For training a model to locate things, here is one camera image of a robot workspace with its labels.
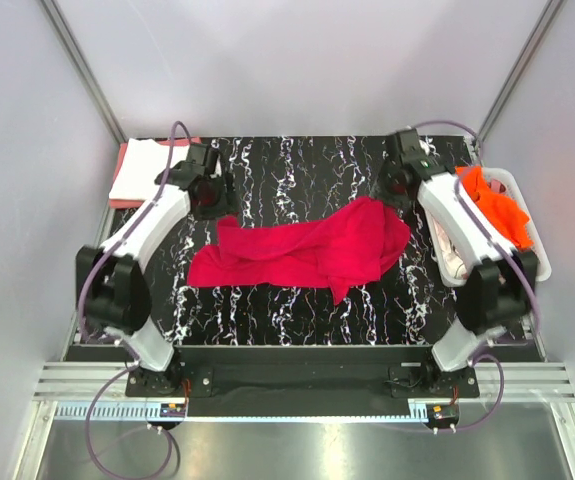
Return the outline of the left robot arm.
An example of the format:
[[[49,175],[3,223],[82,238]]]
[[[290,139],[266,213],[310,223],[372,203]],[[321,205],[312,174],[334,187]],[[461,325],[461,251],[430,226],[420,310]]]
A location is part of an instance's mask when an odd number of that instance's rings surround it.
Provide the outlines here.
[[[215,220],[236,213],[232,173],[221,152],[192,142],[184,159],[168,160],[156,190],[130,220],[98,247],[76,255],[77,312],[82,325],[99,329],[135,361],[136,380],[161,396],[186,386],[179,353],[151,317],[145,271],[168,233],[187,216]]]

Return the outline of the aluminium corner post right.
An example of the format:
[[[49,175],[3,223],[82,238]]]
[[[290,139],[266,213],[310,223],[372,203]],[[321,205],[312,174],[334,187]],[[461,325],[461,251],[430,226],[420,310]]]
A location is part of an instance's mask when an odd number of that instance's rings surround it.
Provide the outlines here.
[[[509,73],[486,114],[480,129],[478,130],[478,143],[480,144],[480,149],[483,149],[485,141],[489,138],[493,127],[501,117],[503,110],[519,86],[532,61],[535,59],[540,47],[543,45],[546,36],[548,35],[548,32],[551,30],[565,5],[565,0],[547,0],[545,2],[541,13],[527,36],[517,58],[510,68]]]

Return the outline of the white plastic laundry basket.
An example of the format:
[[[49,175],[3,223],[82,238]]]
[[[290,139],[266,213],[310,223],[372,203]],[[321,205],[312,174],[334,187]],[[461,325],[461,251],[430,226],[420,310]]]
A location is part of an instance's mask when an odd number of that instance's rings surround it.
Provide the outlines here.
[[[502,247],[533,251],[537,257],[536,280],[548,280],[552,268],[513,175],[489,167],[459,167],[457,172],[464,176],[461,191],[467,194],[467,203],[483,226]],[[438,180],[421,187],[419,202],[425,210],[442,282],[448,287],[461,287],[476,260],[499,260],[501,256],[459,203],[454,186],[452,175],[441,174]]]

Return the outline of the aluminium corner post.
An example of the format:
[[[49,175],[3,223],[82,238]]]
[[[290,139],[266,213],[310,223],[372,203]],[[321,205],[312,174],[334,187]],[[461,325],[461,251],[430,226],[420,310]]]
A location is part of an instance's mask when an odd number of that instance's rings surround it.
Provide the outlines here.
[[[37,0],[37,4],[46,16],[48,23],[63,47],[66,56],[70,60],[104,125],[117,143],[126,142],[127,136],[120,126],[105,93],[93,73],[59,2],[55,0]]]
[[[543,45],[546,36],[548,35],[548,32],[551,30],[565,5],[565,0],[547,0],[545,2],[541,13],[527,36],[517,58],[510,68],[509,73],[486,114],[480,129],[478,130],[478,143],[480,144],[480,149],[483,149],[485,141],[489,138],[493,127],[501,117],[503,110],[519,86],[532,61],[535,59],[540,47]]]

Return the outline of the aluminium corner post left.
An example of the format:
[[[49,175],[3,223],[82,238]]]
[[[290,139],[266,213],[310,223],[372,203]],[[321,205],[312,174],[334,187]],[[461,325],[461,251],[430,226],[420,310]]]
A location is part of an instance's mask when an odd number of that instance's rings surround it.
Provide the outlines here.
[[[48,23],[63,47],[66,56],[70,60],[104,125],[117,143],[126,142],[127,136],[120,126],[105,93],[93,73],[59,2],[55,0],[37,0],[37,4],[46,16]]]

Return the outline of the dusty pink t-shirt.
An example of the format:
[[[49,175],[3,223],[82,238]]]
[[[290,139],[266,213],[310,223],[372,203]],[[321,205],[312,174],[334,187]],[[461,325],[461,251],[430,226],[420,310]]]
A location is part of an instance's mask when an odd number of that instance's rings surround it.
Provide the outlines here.
[[[498,179],[490,179],[487,182],[490,191],[494,194],[507,195],[507,187]]]

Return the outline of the white printed t-shirt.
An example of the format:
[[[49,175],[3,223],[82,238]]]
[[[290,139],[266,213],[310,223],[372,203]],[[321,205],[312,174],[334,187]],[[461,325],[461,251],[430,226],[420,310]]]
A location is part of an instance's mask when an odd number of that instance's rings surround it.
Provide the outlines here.
[[[438,246],[440,248],[440,258],[443,260],[445,265],[444,269],[447,276],[457,280],[465,280],[467,276],[466,266],[459,256],[455,246],[437,221],[434,221],[434,227],[437,235]]]

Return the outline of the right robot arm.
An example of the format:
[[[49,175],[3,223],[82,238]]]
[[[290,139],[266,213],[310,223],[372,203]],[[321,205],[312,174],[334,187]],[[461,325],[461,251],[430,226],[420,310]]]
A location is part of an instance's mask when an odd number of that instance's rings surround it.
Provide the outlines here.
[[[448,396],[485,348],[535,311],[538,258],[492,225],[467,194],[463,174],[431,157],[417,129],[387,135],[385,147],[376,198],[399,209],[419,204],[446,232],[465,270],[455,321],[419,365],[394,371],[389,383],[406,396]]]

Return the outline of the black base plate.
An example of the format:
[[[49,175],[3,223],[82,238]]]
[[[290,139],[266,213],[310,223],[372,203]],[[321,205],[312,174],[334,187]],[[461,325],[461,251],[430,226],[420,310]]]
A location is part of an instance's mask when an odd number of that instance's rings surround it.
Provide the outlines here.
[[[391,387],[394,371],[408,370],[421,363],[427,346],[191,346],[177,350],[186,386],[198,374],[211,371],[225,377],[227,387],[258,386],[263,389],[302,389],[306,386],[338,389],[343,381],[357,380],[375,390],[378,383]],[[130,396],[152,393],[149,381],[128,379]],[[451,396],[458,398],[455,387]]]

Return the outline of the crimson red t-shirt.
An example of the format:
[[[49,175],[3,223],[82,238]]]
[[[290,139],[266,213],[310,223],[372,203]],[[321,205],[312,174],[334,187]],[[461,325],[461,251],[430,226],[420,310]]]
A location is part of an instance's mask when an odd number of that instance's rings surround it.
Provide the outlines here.
[[[191,262],[189,286],[328,289],[335,304],[351,288],[380,280],[411,238],[395,210],[369,197],[322,220],[243,228],[228,216],[216,230],[217,242],[203,247]]]

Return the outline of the aluminium front rail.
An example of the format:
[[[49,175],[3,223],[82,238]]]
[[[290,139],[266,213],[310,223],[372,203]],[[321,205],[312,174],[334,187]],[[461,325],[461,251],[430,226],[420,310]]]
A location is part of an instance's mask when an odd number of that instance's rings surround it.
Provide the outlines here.
[[[378,383],[343,381],[340,388],[227,387],[221,373],[206,371],[190,391],[169,397],[128,395],[132,382],[118,364],[50,363],[36,387],[37,401],[52,401],[66,420],[152,422],[426,423],[449,394],[408,393]],[[558,404],[575,400],[565,368],[556,363],[479,364],[458,389],[457,405],[495,402]]]

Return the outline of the orange t-shirt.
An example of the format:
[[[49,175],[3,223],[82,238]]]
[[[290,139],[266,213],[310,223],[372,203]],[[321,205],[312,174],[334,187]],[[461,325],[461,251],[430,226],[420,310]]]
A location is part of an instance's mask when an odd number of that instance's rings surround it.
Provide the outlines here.
[[[456,173],[471,200],[501,235],[519,250],[533,247],[527,232],[529,215],[507,195],[492,193],[480,166],[457,167]]]

